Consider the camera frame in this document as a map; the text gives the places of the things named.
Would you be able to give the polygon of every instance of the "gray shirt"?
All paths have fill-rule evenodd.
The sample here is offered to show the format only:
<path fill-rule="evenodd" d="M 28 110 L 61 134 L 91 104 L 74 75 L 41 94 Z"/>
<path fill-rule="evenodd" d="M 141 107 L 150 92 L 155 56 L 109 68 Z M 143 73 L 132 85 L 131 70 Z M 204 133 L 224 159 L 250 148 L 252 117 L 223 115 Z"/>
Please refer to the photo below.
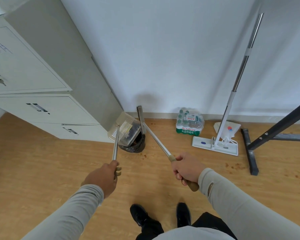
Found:
<path fill-rule="evenodd" d="M 212 169 L 203 170 L 198 183 L 201 193 L 239 240 L 300 239 L 300 226 L 259 203 Z M 84 185 L 22 239 L 79 239 L 103 199 L 99 186 Z M 185 226 L 160 234 L 155 239 L 233 238 L 219 230 Z"/>

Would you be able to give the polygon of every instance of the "cabinet drawer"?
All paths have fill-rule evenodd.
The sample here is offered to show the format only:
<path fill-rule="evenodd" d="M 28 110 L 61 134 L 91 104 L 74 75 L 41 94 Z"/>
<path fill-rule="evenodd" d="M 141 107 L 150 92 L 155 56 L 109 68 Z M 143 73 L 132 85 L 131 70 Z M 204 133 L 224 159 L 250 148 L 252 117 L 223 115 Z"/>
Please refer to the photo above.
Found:
<path fill-rule="evenodd" d="M 0 108 L 28 122 L 99 124 L 71 96 L 6 95 Z"/>
<path fill-rule="evenodd" d="M 71 90 L 41 60 L 8 27 L 0 27 L 0 93 Z"/>
<path fill-rule="evenodd" d="M 60 139 L 102 141 L 113 143 L 113 141 L 108 138 L 107 131 L 101 125 L 73 125 L 48 123 L 31 124 Z"/>

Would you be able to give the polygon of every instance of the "black pants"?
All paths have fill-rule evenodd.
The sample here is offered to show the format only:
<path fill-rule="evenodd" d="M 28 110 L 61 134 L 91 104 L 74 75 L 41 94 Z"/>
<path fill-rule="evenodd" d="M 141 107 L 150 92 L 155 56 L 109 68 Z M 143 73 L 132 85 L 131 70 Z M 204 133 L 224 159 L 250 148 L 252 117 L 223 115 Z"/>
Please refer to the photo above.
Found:
<path fill-rule="evenodd" d="M 222 219 L 208 212 L 203 213 L 196 220 L 196 222 L 192 224 L 192 226 L 196 228 L 217 229 L 237 240 L 235 235 Z M 149 219 L 145 222 L 144 226 L 141 229 L 141 233 L 137 236 L 136 240 L 152 240 L 161 233 L 164 233 L 164 230 L 162 229 L 160 222 L 158 222 L 157 220 Z"/>

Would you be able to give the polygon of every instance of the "gray sleeve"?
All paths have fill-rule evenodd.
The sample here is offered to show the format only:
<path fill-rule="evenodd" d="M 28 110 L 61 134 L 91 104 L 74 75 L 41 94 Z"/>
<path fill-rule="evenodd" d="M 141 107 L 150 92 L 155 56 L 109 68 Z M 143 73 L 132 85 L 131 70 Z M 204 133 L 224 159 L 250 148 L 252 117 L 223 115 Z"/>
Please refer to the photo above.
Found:
<path fill-rule="evenodd" d="M 239 239 L 300 239 L 300 226 L 244 193 L 210 168 L 200 174 L 200 191 Z"/>
<path fill-rule="evenodd" d="M 22 240 L 76 240 L 101 205 L 102 189 L 93 184 L 82 186 L 59 209 L 25 235 Z"/>

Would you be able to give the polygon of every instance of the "hand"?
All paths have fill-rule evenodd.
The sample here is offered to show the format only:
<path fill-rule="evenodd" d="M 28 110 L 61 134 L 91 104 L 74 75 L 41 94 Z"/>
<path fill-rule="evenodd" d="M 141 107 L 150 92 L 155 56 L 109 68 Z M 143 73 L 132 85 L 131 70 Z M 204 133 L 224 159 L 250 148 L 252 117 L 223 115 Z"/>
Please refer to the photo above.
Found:
<path fill-rule="evenodd" d="M 203 163 L 188 152 L 180 153 L 176 157 L 176 161 L 171 163 L 171 166 L 176 179 L 181 180 L 184 186 L 187 185 L 184 179 L 198 183 L 201 172 L 206 168 Z"/>
<path fill-rule="evenodd" d="M 89 173 L 81 186 L 86 184 L 98 185 L 103 190 L 104 198 L 107 198 L 117 186 L 118 177 L 115 176 L 115 171 L 118 165 L 119 163 L 116 160 L 111 161 L 109 164 L 103 164 L 101 168 Z"/>

